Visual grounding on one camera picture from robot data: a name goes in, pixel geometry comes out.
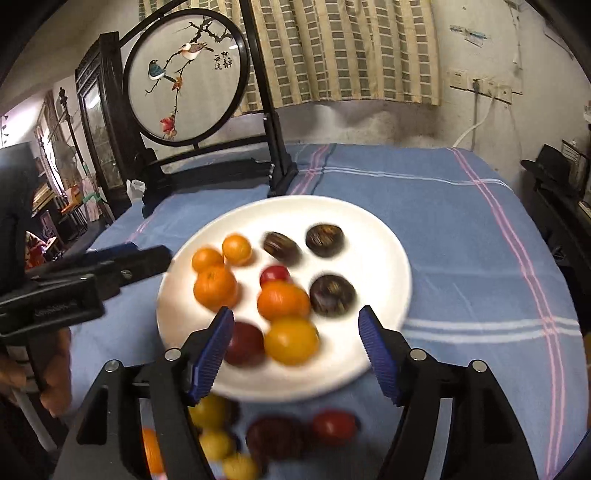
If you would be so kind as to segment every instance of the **embroidered bird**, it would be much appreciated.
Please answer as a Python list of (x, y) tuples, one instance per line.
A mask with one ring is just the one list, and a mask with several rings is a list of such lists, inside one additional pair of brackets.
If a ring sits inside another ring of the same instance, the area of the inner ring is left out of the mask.
[(166, 75), (166, 70), (158, 65), (158, 60), (151, 60), (150, 65), (148, 65), (148, 78), (150, 80), (160, 80), (162, 77), (174, 83), (174, 79)]
[(212, 48), (207, 46), (207, 43), (185, 43), (185, 45), (180, 47), (178, 51), (187, 60), (195, 60), (197, 55), (199, 55), (204, 49), (213, 51)]

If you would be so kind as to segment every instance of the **electrical outlet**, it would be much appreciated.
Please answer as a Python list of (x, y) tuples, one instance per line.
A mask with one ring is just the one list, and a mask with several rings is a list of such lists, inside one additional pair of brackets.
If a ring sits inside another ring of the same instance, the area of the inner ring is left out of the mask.
[(496, 97), (506, 103), (513, 102), (513, 90), (509, 85), (499, 85)]
[(449, 86), (468, 90), (468, 72), (466, 70), (449, 69)]
[(496, 94), (496, 82), (492, 80), (481, 80), (480, 81), (480, 92), (483, 95), (491, 97), (494, 93)]

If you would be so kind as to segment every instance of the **blue bird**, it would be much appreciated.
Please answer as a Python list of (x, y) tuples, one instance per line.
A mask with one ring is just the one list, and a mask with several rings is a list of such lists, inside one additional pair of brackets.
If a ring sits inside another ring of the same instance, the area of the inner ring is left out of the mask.
[(162, 77), (174, 83), (174, 79), (166, 75), (166, 70), (158, 65), (158, 60), (151, 60), (150, 65), (148, 65), (148, 78), (150, 80), (160, 80)]

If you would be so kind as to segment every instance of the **table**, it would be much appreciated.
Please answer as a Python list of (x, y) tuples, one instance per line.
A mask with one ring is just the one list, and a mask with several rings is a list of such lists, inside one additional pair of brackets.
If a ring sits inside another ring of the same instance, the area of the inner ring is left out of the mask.
[[(486, 361), (517, 415), (540, 477), (551, 478), (586, 431), (583, 342), (564, 278), (512, 190), (463, 150), (368, 145), (291, 145), (288, 150), (300, 169), (289, 194), (355, 203), (396, 233), (413, 274), (402, 329), (407, 341), (443, 362)], [(248, 153), (257, 159), (265, 154)], [(197, 161), (231, 156), (217, 153)], [(140, 248), (163, 244), (176, 252), (203, 225), (263, 199), (267, 191), (266, 185), (243, 182), (177, 193), (145, 220), (136, 203), (93, 247), (129, 241)], [(159, 285), (156, 277), (126, 287), (107, 302), (103, 318), (72, 329), (74, 409), (106, 361), (133, 365), (162, 354), (155, 321)], [(308, 421), (326, 407), (352, 410), (360, 418), (355, 441), (342, 449), (315, 450), (305, 462), (274, 463), (266, 478), (373, 479), (400, 412), (382, 396), (370, 372), (305, 402), (242, 404), (233, 431), (242, 437), (262, 413), (290, 413)], [(443, 402), (429, 479), (438, 478), (441, 469), (449, 413)], [(142, 418), (150, 424), (147, 410)]]

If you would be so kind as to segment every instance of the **human hand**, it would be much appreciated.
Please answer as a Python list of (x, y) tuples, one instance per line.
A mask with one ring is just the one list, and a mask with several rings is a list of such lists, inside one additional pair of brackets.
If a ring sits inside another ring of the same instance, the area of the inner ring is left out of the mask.
[[(41, 404), (54, 417), (63, 415), (72, 401), (70, 340), (70, 329), (57, 332), (56, 354), (43, 373), (47, 387), (41, 392)], [(23, 388), (26, 383), (24, 369), (11, 358), (0, 355), (0, 394), (14, 402), (11, 389)]]

